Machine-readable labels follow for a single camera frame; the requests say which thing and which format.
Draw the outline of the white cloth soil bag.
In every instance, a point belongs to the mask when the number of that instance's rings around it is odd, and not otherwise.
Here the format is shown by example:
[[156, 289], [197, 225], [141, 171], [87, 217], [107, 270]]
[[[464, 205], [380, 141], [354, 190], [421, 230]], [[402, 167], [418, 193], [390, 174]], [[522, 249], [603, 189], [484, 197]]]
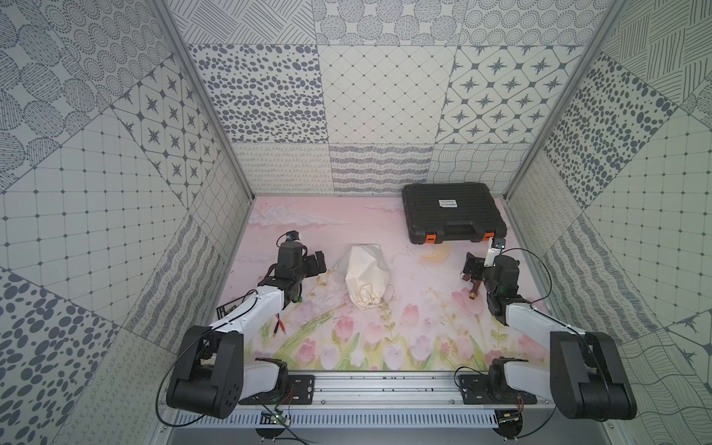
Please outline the white cloth soil bag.
[[390, 284], [390, 270], [378, 245], [352, 245], [334, 269], [343, 275], [350, 300], [363, 285], [383, 289]]

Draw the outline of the white bag drawstring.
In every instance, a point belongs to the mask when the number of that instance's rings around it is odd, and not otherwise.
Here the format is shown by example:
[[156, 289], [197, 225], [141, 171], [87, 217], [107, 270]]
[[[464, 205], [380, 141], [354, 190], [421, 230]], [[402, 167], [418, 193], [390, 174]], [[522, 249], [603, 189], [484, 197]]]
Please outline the white bag drawstring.
[[395, 289], [389, 284], [383, 289], [375, 289], [372, 284], [361, 286], [352, 302], [362, 310], [370, 310], [388, 306], [394, 296]]

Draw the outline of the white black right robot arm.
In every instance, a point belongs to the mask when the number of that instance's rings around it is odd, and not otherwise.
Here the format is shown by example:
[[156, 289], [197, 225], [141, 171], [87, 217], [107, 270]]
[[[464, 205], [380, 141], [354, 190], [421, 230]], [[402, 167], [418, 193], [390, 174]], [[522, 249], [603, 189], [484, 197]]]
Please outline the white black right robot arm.
[[474, 291], [484, 287], [491, 315], [549, 354], [548, 366], [499, 357], [487, 372], [485, 389], [497, 402], [521, 393], [554, 402], [568, 419], [632, 420], [637, 400], [610, 335], [584, 331], [539, 311], [519, 294], [519, 261], [499, 254], [465, 257], [462, 278]]

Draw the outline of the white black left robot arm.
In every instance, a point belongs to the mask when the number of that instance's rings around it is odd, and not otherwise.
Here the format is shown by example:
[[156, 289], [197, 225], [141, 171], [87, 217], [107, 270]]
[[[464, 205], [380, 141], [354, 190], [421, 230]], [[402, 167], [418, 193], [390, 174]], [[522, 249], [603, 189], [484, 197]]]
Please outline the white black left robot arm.
[[324, 253], [310, 253], [299, 233], [282, 235], [276, 263], [242, 303], [210, 326], [185, 333], [167, 386], [166, 403], [179, 410], [224, 419], [239, 402], [278, 403], [289, 393], [289, 369], [278, 359], [245, 359], [245, 343], [299, 302], [302, 281], [326, 272]]

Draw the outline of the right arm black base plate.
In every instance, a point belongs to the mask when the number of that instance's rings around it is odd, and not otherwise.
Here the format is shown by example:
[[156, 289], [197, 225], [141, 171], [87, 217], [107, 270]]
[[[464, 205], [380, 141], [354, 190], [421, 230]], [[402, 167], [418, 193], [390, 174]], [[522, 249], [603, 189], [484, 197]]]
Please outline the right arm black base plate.
[[538, 403], [536, 396], [510, 389], [507, 386], [497, 386], [490, 382], [487, 376], [478, 374], [463, 374], [455, 377], [456, 386], [465, 405], [525, 405]]

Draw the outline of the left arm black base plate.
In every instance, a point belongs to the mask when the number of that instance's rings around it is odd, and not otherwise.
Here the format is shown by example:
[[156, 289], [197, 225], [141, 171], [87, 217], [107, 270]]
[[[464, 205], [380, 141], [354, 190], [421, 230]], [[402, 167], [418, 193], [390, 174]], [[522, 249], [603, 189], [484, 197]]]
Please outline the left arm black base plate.
[[258, 393], [244, 398], [240, 405], [311, 405], [313, 403], [315, 376], [314, 375], [288, 375], [278, 378], [276, 387], [271, 391]]

